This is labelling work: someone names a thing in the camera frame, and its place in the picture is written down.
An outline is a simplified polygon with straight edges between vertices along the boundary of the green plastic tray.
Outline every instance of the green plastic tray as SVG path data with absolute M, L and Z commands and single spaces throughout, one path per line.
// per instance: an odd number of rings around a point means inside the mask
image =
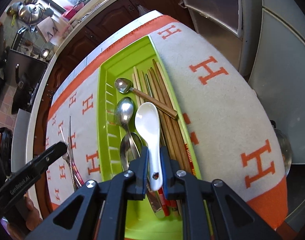
M 196 177 L 201 179 L 194 149 L 175 92 L 151 38 L 144 36 L 113 55 L 102 63 L 99 68 L 97 134 L 103 181 L 110 180 L 116 174 L 122 172 L 119 147 L 126 132 L 114 123 L 115 106 L 120 99 L 129 96 L 134 101 L 135 111 L 137 110 L 135 95 L 133 93 L 128 93 L 127 95 L 119 93 L 114 87 L 115 80 L 119 77 L 132 80 L 131 75 L 134 66 L 146 73 L 153 66 L 152 59 L 159 62 L 162 67 L 171 101 L 178 112 L 180 129 L 184 134 L 184 141 L 191 154 Z M 135 113 L 129 128 L 130 131 L 136 132 L 134 116 Z M 173 214 L 163 219 L 156 218 L 147 198 L 143 201 L 128 201 L 125 237 L 140 240 L 179 240 L 182 239 L 182 221 L 175 218 Z

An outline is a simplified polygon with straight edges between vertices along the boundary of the spoon with wooden handle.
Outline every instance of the spoon with wooden handle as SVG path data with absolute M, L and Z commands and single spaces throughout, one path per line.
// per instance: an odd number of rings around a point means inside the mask
M 166 106 L 165 104 L 161 103 L 155 98 L 152 98 L 151 96 L 145 94 L 144 92 L 139 91 L 136 88 L 133 88 L 132 82 L 129 79 L 117 78 L 115 81 L 115 88 L 122 94 L 126 94 L 129 91 L 131 91 L 136 95 L 140 96 L 141 98 L 144 98 L 146 101 L 153 103 L 157 108 L 159 108 L 165 114 L 169 115 L 171 118 L 175 120 L 178 118 L 177 111 L 171 109 L 170 107 Z

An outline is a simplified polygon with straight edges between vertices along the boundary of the white ceramic spoon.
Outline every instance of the white ceramic spoon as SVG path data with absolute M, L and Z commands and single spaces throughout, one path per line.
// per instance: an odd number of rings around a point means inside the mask
M 143 103 L 137 110 L 134 124 L 148 145 L 150 187 L 157 191 L 163 185 L 163 173 L 159 152 L 160 123 L 155 105 L 150 102 Z

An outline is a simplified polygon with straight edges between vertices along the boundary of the stainless steel spoon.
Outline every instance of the stainless steel spoon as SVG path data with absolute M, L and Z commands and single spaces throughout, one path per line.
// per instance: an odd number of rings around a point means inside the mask
M 159 108 L 164 113 L 168 114 L 171 118 L 177 119 L 178 114 L 177 112 L 166 106 L 165 104 L 161 103 L 160 101 L 156 100 L 155 98 L 145 94 L 144 92 L 133 88 L 132 82 L 127 78 L 117 78 L 115 81 L 115 88 L 122 94 L 126 94 L 129 91 L 135 93 L 137 96 L 144 98 L 146 101 L 153 103 L 157 108 Z
M 140 137 L 134 132 L 132 132 L 131 135 L 134 139 L 135 144 L 137 145 L 138 150 L 141 151 L 142 141 L 141 141 Z M 131 160 L 128 159 L 128 156 L 130 156 L 130 158 L 131 158 L 130 152 L 131 152 L 131 149 L 130 149 L 129 139 L 128 139 L 128 136 L 125 135 L 123 137 L 123 139 L 121 140 L 120 150 L 119 150 L 121 165 L 122 165 L 122 169 L 124 171 L 128 170 L 128 168 L 129 168 L 129 162 Z M 153 192 L 149 188 L 148 183 L 147 183 L 146 195 L 147 195 L 150 206 L 151 206 L 155 216 L 160 219 L 165 217 L 164 211 L 162 209 L 162 205 L 161 205 L 159 199 L 157 198 L 155 192 Z
M 115 109 L 115 122 L 117 125 L 121 126 L 125 131 L 129 138 L 130 149 L 134 159 L 140 157 L 139 151 L 137 149 L 136 144 L 134 143 L 134 139 L 131 136 L 129 131 L 129 121 L 134 113 L 134 102 L 130 97 L 125 97 L 121 99 Z
M 134 132 L 131 133 L 131 136 L 134 139 L 134 143 L 136 144 L 137 149 L 139 151 L 141 151 L 142 141 L 141 141 L 140 137 Z M 130 152 L 131 152 L 131 149 L 130 149 L 130 144 L 129 144 L 129 138 L 128 138 L 128 135 L 125 135 L 123 137 L 123 139 L 121 140 L 120 150 L 119 150 L 121 165 L 122 165 L 122 169 L 124 171 L 128 170 L 129 162 L 131 160 L 133 160 L 133 157 L 129 155 Z

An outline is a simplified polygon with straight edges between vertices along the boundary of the tile floor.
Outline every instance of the tile floor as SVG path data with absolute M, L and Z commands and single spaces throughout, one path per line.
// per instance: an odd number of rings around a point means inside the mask
M 0 127 L 14 131 L 17 114 L 11 114 L 11 107 L 16 88 L 5 84 L 0 95 Z

